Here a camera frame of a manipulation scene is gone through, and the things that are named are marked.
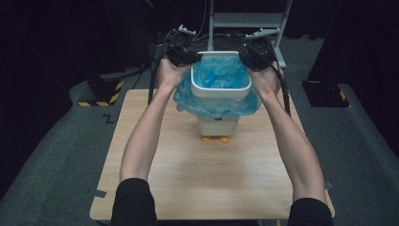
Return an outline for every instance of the white container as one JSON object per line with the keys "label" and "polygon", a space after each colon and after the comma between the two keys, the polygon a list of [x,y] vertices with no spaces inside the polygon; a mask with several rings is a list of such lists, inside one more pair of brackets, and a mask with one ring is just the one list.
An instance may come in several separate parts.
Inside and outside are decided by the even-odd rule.
{"label": "white container", "polygon": [[[214,52],[199,52],[202,54],[202,58],[212,58],[212,57],[239,57],[236,51],[214,51]],[[191,91],[194,95],[200,98],[227,98],[227,99],[237,99],[244,98],[248,95],[252,82],[250,80],[246,87],[241,89],[212,89],[212,88],[202,88],[198,86],[194,79],[194,66],[191,67]]]}
{"label": "white container", "polygon": [[[202,58],[211,57],[239,57],[238,52],[235,51],[214,51],[214,52],[199,52]],[[223,101],[223,99],[240,99],[248,95],[252,85],[249,75],[249,84],[241,89],[209,89],[202,88],[195,83],[194,68],[191,67],[191,91],[197,97],[203,100],[207,108],[213,108]],[[224,117],[219,119],[204,119],[197,117],[197,125],[199,133],[202,136],[231,136],[234,133],[235,127],[240,117]]]}

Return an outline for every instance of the black sleeve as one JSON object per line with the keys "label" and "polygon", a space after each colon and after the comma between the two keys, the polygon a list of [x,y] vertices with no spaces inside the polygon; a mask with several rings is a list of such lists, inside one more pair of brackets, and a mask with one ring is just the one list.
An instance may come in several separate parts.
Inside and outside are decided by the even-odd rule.
{"label": "black sleeve", "polygon": [[288,226],[333,226],[331,211],[323,202],[312,198],[295,201],[291,206]]}
{"label": "black sleeve", "polygon": [[155,202],[148,182],[130,178],[118,185],[111,226],[156,225]]}

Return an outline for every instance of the black cable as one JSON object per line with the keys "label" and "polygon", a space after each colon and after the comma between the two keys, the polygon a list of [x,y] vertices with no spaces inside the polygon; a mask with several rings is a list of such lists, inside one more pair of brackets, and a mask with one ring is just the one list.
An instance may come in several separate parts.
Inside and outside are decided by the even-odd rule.
{"label": "black cable", "polygon": [[136,87],[138,81],[140,80],[141,76],[143,75],[143,73],[144,73],[144,71],[142,71],[141,74],[138,76],[137,80],[135,81],[135,83],[132,86],[132,89],[135,89],[135,87]]}
{"label": "black cable", "polygon": [[162,44],[162,49],[161,52],[159,52],[158,58],[155,61],[155,64],[153,66],[152,72],[151,72],[151,81],[150,81],[150,90],[149,90],[149,99],[148,99],[148,105],[150,105],[152,98],[153,98],[153,89],[155,86],[155,78],[156,74],[158,73],[158,67],[161,62],[162,57],[164,56],[164,51],[165,47],[167,46],[167,40],[170,34],[174,31],[169,31],[168,34],[165,36],[164,43]]}
{"label": "black cable", "polygon": [[116,80],[121,80],[130,76],[134,76],[134,75],[138,75],[143,73],[144,71],[146,71],[146,69],[148,69],[150,66],[144,66],[142,65],[140,67],[140,69],[138,71],[132,72],[132,73],[127,73],[118,77],[113,77],[113,78],[107,78],[107,79],[103,79],[104,82],[112,82],[112,81],[116,81]]}
{"label": "black cable", "polygon": [[273,66],[273,64],[264,56],[262,56],[261,53],[259,53],[251,44],[249,45],[249,47],[259,56],[261,57],[264,61],[266,61],[266,63],[273,69],[273,71],[276,73],[278,79],[279,79],[279,83],[281,85],[281,90],[282,90],[282,97],[283,97],[283,101],[284,101],[284,108],[285,111],[288,113],[288,115],[291,117],[291,110],[290,110],[290,92],[288,91],[287,88],[287,83],[285,81],[284,76],[282,76],[282,74],[279,72],[279,70],[276,69],[275,66]]}

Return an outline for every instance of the hand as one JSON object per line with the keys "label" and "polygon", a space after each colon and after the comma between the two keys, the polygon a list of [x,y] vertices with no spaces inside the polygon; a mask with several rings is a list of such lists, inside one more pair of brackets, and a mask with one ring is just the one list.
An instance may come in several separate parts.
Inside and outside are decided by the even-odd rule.
{"label": "hand", "polygon": [[[273,61],[273,66],[278,67],[276,61]],[[279,72],[283,74],[282,69],[278,68]],[[255,88],[256,92],[264,98],[270,94],[276,95],[280,89],[279,78],[271,67],[267,67],[259,72],[254,72],[251,69],[247,69],[251,79],[252,86]]]}
{"label": "hand", "polygon": [[159,89],[161,87],[168,89],[176,89],[177,87],[179,87],[183,79],[183,74],[190,67],[191,65],[176,67],[170,62],[168,58],[163,58],[159,65],[158,71]]}

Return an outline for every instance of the yellow and black hazard tape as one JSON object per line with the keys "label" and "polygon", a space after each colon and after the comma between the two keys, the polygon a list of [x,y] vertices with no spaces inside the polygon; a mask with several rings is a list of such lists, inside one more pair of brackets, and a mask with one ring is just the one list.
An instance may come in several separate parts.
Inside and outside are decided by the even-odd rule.
{"label": "yellow and black hazard tape", "polygon": [[109,105],[114,105],[115,102],[118,100],[118,97],[120,96],[120,90],[123,86],[123,81],[120,81],[116,87],[115,91],[113,93],[110,93],[110,98],[107,101],[78,101],[78,104],[80,106],[109,106]]}

